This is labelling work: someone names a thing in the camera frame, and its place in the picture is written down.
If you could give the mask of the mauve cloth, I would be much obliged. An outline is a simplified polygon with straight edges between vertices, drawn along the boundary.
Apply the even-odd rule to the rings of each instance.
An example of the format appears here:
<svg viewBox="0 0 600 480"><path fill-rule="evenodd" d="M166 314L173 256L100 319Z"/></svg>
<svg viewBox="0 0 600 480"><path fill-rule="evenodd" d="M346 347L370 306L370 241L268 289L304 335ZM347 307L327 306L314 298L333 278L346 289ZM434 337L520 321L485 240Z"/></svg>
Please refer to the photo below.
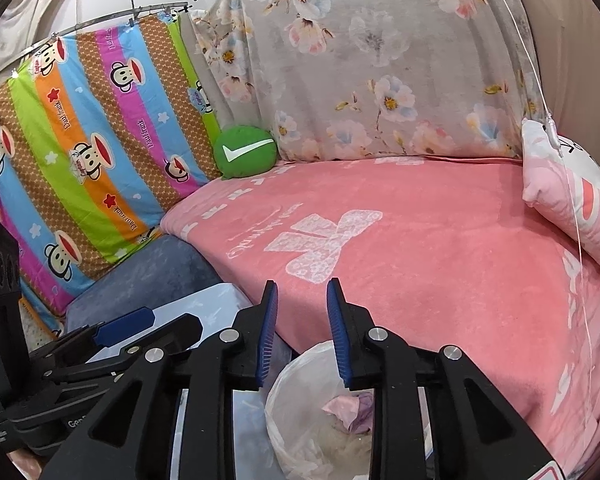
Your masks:
<svg viewBox="0 0 600 480"><path fill-rule="evenodd" d="M348 430L351 434L367 434L374 424L374 394L371 391L361 392L355 399L358 400L358 407Z"/></svg>

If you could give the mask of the pink cloth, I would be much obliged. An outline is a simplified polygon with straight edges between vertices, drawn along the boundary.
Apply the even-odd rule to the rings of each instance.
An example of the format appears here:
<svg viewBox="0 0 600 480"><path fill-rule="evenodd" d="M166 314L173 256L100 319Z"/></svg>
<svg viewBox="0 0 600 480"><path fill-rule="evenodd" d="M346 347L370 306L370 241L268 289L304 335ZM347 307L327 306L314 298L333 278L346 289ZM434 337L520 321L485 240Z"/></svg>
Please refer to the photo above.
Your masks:
<svg viewBox="0 0 600 480"><path fill-rule="evenodd" d="M336 396L322 406L322 411L326 414L335 416L339 420L343 429L352 432L355 421L361 411L361 401L358 396Z"/></svg>

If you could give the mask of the white lined trash bin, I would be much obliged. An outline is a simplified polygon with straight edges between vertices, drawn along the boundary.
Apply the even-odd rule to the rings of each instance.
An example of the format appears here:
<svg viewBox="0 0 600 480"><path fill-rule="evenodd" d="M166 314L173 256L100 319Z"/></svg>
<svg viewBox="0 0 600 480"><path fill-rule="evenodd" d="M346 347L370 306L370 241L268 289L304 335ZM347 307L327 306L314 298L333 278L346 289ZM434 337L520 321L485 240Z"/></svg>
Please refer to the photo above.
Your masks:
<svg viewBox="0 0 600 480"><path fill-rule="evenodd" d="M317 344L284 367L266 399L265 421L286 478L302 479L297 472L300 448L311 430L332 426L350 434L322 406L336 396L358 396L365 391L370 390L351 392L343 385L331 341Z"/></svg>

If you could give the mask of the light blue palm tablecloth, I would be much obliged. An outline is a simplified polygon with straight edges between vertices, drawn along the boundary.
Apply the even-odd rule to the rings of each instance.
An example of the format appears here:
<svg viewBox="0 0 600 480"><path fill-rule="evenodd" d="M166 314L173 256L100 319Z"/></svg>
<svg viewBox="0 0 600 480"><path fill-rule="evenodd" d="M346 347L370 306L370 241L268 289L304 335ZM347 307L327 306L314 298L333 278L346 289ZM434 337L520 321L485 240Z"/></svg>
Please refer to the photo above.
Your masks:
<svg viewBox="0 0 600 480"><path fill-rule="evenodd" d="M289 359L277 287L242 307L221 284L155 310L97 352L108 390L53 460L69 479L280 479L263 402Z"/></svg>

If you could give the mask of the blue-grey velvet cushion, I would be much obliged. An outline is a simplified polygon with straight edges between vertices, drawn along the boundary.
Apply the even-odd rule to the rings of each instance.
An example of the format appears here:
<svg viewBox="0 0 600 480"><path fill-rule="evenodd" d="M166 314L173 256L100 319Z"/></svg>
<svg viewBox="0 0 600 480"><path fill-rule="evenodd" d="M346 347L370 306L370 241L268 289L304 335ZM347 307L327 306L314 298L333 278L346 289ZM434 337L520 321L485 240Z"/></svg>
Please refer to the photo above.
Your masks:
<svg viewBox="0 0 600 480"><path fill-rule="evenodd" d="M212 265L173 235L134 252L68 305L65 330L109 322L138 308L155 309L222 282Z"/></svg>

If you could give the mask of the pink bow blanket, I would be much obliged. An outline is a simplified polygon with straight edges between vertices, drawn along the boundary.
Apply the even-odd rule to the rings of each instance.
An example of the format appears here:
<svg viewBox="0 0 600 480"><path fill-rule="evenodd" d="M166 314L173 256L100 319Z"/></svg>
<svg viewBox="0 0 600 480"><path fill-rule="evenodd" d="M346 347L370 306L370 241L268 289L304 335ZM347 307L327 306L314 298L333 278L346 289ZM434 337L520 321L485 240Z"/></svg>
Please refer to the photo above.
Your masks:
<svg viewBox="0 0 600 480"><path fill-rule="evenodd" d="M326 286L409 344L468 353L571 474L600 445L600 266L522 199L516 162L395 157L214 180L163 217L222 280L330 336Z"/></svg>

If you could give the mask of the green check mark cushion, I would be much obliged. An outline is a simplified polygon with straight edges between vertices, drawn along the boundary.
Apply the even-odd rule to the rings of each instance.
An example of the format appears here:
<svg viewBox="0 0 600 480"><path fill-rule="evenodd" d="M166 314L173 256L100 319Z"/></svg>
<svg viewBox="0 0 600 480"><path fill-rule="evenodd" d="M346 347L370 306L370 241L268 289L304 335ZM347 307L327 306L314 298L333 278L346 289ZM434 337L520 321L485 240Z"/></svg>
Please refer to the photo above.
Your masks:
<svg viewBox="0 0 600 480"><path fill-rule="evenodd" d="M266 130L235 126L221 131L213 156L224 179L252 177L275 166L277 145Z"/></svg>

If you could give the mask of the colourful monkey cartoon sheet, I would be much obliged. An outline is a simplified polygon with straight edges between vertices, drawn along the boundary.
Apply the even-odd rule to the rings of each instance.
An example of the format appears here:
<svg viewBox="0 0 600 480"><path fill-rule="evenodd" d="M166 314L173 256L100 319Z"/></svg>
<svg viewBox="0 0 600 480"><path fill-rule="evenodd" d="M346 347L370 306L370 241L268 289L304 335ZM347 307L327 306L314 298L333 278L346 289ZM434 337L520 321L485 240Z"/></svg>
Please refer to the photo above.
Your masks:
<svg viewBox="0 0 600 480"><path fill-rule="evenodd" d="M46 332L214 180L220 127L185 13L46 41L0 87L0 222Z"/></svg>

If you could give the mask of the pink white pillow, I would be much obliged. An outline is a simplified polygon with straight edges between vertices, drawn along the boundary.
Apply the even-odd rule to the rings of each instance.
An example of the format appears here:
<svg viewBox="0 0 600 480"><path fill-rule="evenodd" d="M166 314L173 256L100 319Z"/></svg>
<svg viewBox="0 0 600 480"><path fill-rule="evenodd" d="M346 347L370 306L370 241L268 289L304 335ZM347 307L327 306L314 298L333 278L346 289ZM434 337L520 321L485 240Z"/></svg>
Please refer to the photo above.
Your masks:
<svg viewBox="0 0 600 480"><path fill-rule="evenodd" d="M525 120L522 134L522 199L580 243L600 266L600 166L582 146Z"/></svg>

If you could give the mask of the grey floral sheet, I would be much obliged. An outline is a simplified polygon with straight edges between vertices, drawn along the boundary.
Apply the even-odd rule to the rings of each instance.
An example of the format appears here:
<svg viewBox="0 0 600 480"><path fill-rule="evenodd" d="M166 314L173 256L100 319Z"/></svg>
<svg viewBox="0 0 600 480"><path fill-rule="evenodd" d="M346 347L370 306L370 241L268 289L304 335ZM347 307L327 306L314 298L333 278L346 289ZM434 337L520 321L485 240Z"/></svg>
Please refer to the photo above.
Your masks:
<svg viewBox="0 0 600 480"><path fill-rule="evenodd" d="M195 65L286 162L522 154L548 109L521 0L215 0Z"/></svg>

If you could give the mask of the beige curtain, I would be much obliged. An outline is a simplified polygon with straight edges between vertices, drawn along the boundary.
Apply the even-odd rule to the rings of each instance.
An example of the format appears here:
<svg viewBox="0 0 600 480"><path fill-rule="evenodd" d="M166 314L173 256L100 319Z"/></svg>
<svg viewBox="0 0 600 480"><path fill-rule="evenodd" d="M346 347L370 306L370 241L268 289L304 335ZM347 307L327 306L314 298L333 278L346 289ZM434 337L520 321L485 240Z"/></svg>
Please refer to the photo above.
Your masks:
<svg viewBox="0 0 600 480"><path fill-rule="evenodd" d="M600 165L600 10L593 0L522 3L558 132Z"/></svg>

